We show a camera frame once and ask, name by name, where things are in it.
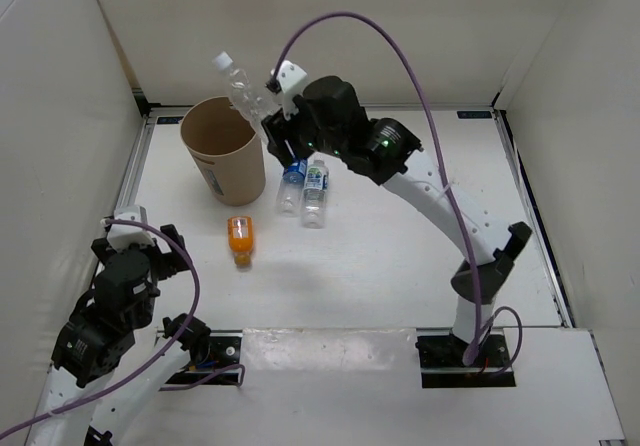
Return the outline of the clear unlabelled plastic bottle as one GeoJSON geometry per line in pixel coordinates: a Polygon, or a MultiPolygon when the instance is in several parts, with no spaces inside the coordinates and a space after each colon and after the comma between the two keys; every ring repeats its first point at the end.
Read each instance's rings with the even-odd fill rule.
{"type": "Polygon", "coordinates": [[[222,78],[231,105],[254,130],[262,134],[262,121],[277,110],[271,94],[260,85],[255,85],[247,72],[226,52],[218,54],[212,63],[222,78]]]}

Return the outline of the green label plastic bottle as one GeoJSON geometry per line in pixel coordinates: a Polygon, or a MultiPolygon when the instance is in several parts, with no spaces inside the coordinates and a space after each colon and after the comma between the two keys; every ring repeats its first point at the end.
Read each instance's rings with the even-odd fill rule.
{"type": "Polygon", "coordinates": [[[307,167],[302,192],[301,221],[304,227],[324,227],[328,180],[329,171],[325,162],[313,160],[307,167]]]}

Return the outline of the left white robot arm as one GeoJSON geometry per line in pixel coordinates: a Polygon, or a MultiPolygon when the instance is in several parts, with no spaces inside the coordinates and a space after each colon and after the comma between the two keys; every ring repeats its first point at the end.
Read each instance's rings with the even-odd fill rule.
{"type": "Polygon", "coordinates": [[[195,268],[172,224],[153,228],[133,217],[109,218],[106,230],[91,245],[102,269],[56,339],[40,411],[29,425],[30,445],[112,445],[179,360],[197,366],[209,357],[211,330],[189,310],[164,319],[151,357],[110,382],[135,344],[135,331],[152,322],[159,283],[195,268]]]}

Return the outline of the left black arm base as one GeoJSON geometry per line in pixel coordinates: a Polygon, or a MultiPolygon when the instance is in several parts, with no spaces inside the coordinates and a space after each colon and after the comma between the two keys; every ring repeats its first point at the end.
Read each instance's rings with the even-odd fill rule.
{"type": "Polygon", "coordinates": [[[243,332],[212,330],[193,317],[176,344],[186,353],[183,364],[165,382],[162,391],[188,390],[197,386],[236,386],[244,381],[240,365],[243,332]]]}

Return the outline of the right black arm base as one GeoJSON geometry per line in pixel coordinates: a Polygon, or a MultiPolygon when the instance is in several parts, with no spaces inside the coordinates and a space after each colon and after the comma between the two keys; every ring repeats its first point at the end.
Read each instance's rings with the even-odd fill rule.
{"type": "Polygon", "coordinates": [[[418,330],[418,352],[423,389],[514,388],[511,359],[505,335],[491,332],[481,343],[470,366],[463,364],[467,344],[448,330],[418,330]]]}

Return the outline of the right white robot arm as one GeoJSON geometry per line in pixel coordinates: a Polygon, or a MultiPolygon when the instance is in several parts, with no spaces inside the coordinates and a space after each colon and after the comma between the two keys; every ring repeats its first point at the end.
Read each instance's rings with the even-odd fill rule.
{"type": "Polygon", "coordinates": [[[314,153],[334,156],[413,206],[461,251],[464,260],[451,279],[458,304],[449,353],[460,365],[476,363],[486,350],[497,294],[531,228],[494,218],[443,179],[415,134],[395,119],[369,118],[353,86],[339,77],[278,77],[266,87],[279,108],[261,124],[268,151],[282,165],[314,153]]]}

